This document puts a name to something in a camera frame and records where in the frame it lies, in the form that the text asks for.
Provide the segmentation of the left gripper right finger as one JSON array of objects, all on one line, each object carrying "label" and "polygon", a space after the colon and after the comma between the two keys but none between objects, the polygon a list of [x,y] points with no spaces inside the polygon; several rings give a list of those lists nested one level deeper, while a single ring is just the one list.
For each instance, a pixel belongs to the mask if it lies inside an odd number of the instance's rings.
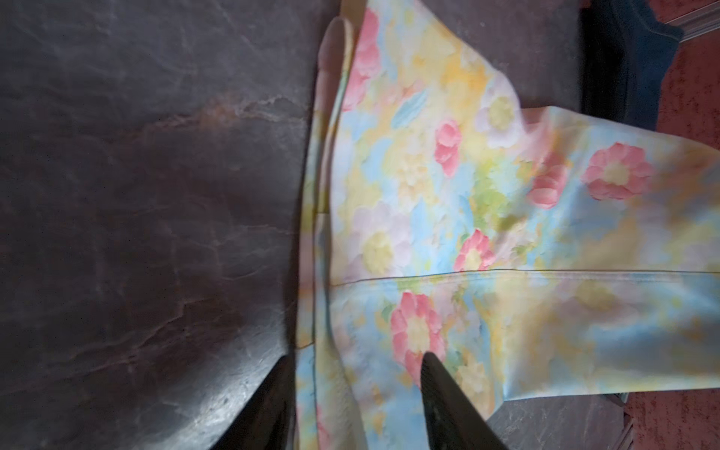
[{"label": "left gripper right finger", "polygon": [[433,352],[423,356],[421,393],[430,449],[507,449]]}]

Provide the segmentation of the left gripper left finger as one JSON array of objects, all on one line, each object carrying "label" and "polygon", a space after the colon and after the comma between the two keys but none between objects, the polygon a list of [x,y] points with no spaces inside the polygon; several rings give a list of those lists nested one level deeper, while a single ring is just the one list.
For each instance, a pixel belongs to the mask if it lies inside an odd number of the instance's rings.
[{"label": "left gripper left finger", "polygon": [[293,432],[294,364],[285,355],[211,449],[290,449]]}]

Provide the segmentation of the blue denim skirt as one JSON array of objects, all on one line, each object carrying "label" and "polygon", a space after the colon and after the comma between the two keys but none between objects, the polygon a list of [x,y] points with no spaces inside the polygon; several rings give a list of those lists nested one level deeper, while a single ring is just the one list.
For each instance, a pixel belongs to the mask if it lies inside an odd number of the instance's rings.
[{"label": "blue denim skirt", "polygon": [[646,1],[595,0],[580,14],[581,112],[654,131],[663,80],[684,37]]}]

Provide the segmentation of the pastel floral skirt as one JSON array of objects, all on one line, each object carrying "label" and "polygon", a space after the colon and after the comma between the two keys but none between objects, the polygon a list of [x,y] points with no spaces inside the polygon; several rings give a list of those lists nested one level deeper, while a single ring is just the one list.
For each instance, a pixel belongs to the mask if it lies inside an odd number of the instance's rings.
[{"label": "pastel floral skirt", "polygon": [[557,107],[419,1],[344,1],[318,54],[298,449],[425,449],[433,354],[473,412],[719,384],[719,154]]}]

